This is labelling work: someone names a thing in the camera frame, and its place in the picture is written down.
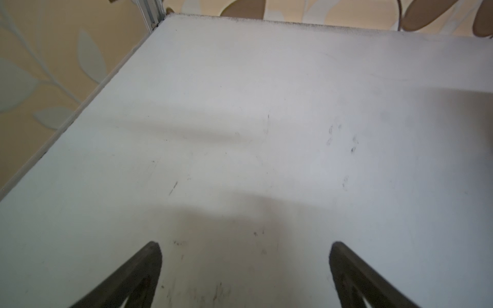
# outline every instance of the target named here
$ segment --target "scuff mark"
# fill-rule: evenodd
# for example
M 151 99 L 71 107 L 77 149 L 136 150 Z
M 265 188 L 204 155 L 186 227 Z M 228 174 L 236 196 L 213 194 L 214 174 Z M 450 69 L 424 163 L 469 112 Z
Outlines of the scuff mark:
M 329 128 L 329 139 L 327 140 L 327 142 L 325 143 L 325 145 L 329 146 L 331 143 L 332 143 L 332 130 L 334 129 L 334 125 L 331 125 L 330 128 Z
M 231 288 L 226 287 L 226 290 L 222 286 L 222 282 L 216 285 L 216 290 L 214 297 L 212 298 L 212 304 L 214 305 L 217 301 L 218 303 L 224 301 L 231 295 Z
M 171 193 L 173 192 L 173 190 L 175 189 L 175 187 L 178 185 L 178 181 L 176 181 L 175 185 L 173 186 L 173 188 L 171 189 L 170 191 L 170 194 L 168 196 L 171 196 Z
M 348 181 L 349 181 L 349 176 L 346 175 L 344 177 L 343 182 L 342 182 L 342 188 L 344 189 L 344 191 L 348 191 L 348 188 L 347 188 Z
M 264 129 L 264 133 L 265 133 L 266 136 L 269 134 L 269 127 L 270 127 L 270 125 L 271 125 L 271 115 L 268 114 L 267 115 L 267 127 L 266 127 L 266 129 Z
M 173 307 L 173 293 L 175 292 L 175 284 L 176 284 L 176 278 L 173 279 L 173 284 L 171 285 L 171 288 L 168 290 L 168 294 L 166 295 L 166 298 L 168 299 L 169 308 Z
M 173 244 L 176 246 L 187 246 L 188 242 L 185 240 L 174 240 Z
M 353 142 L 354 144 L 359 144 L 359 141 L 358 141 L 358 139 L 356 138 L 356 135 L 354 135 L 354 136 L 352 137 L 352 142 Z M 354 152 L 355 152 L 355 151 L 356 151 L 356 145 L 352 147 L 352 149 L 351 149 L 351 154 L 354 154 Z

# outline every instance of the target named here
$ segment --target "wallpaper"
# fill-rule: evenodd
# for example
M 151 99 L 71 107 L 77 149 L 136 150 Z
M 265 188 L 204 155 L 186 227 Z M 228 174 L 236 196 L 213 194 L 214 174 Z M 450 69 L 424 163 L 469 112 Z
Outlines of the wallpaper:
M 168 11 L 491 38 L 493 0 L 164 0 Z
M 132 0 L 0 0 L 0 187 L 147 33 Z

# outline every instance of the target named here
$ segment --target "leaf motif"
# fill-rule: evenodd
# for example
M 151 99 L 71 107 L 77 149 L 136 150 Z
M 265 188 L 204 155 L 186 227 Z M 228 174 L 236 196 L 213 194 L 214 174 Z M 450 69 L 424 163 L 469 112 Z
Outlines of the leaf motif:
M 84 30 L 79 31 L 77 59 L 80 68 L 94 81 L 101 83 L 107 76 L 106 63 L 99 47 Z
M 0 58 L 0 112 L 15 108 L 28 98 L 39 80 L 10 60 Z
M 47 128 L 57 130 L 72 114 L 73 110 L 58 106 L 35 112 L 33 116 L 39 123 Z
M 402 18 L 402 29 L 417 31 L 445 13 L 458 0 L 414 0 Z
M 440 30 L 440 34 L 451 35 L 454 33 L 469 14 L 473 11 L 477 11 L 481 2 L 482 0 L 459 0 L 452 10 L 452 15 L 448 18 L 442 30 Z
M 472 32 L 479 37 L 493 35 L 493 0 L 483 0 L 479 6 L 472 24 Z
M 236 0 L 228 5 L 221 16 L 264 19 L 265 0 Z
M 339 0 L 318 0 L 305 12 L 302 23 L 316 25 L 325 24 L 327 14 L 337 3 L 339 3 Z

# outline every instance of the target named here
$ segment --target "black mark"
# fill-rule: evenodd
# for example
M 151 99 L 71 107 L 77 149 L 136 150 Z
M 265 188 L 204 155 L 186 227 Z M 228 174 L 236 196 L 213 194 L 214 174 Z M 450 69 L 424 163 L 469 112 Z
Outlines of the black mark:
M 176 246 L 186 246 L 188 242 L 185 240 L 174 240 L 173 244 L 175 244 Z
M 345 190 L 345 191 L 348 191 L 348 188 L 346 187 L 348 185 L 348 181 L 349 181 L 349 176 L 345 176 L 344 177 L 344 180 L 342 181 L 342 188 Z
M 171 193 L 173 192 L 173 190 L 175 189 L 175 187 L 178 185 L 178 181 L 176 181 L 175 185 L 173 186 L 173 188 L 171 189 L 170 191 L 170 194 L 168 196 L 171 196 Z
M 264 133 L 265 133 L 266 136 L 269 134 L 269 127 L 270 127 L 270 124 L 271 124 L 270 117 L 271 117 L 271 115 L 268 114 L 267 115 L 267 127 L 264 129 Z
M 352 137 L 352 142 L 353 142 L 354 144 L 359 144 L 359 141 L 358 141 L 358 139 L 356 138 L 356 135 L 354 135 L 354 136 Z M 351 154 L 354 154 L 354 152 L 355 152 L 355 151 L 356 151 L 356 146 L 352 147 L 352 149 L 351 149 Z
M 331 125 L 330 128 L 329 128 L 329 135 L 330 135 L 330 138 L 327 140 L 327 142 L 325 143 L 325 145 L 329 146 L 331 143 L 332 143 L 332 130 L 334 129 L 334 125 Z
M 221 303 L 221 301 L 224 301 L 230 295 L 231 295 L 231 288 L 229 287 L 223 288 L 222 282 L 220 282 L 219 285 L 216 285 L 216 291 L 214 293 L 214 297 L 212 298 L 212 302 L 214 303 L 215 301 L 217 301 L 218 303 Z

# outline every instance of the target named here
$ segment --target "leaf pattern wallpaper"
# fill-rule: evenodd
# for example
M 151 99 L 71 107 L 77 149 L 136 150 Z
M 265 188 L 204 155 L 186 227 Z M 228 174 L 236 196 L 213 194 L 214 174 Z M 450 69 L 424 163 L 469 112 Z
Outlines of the leaf pattern wallpaper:
M 168 12 L 488 37 L 493 0 L 164 0 Z
M 147 33 L 132 0 L 0 0 L 0 186 Z

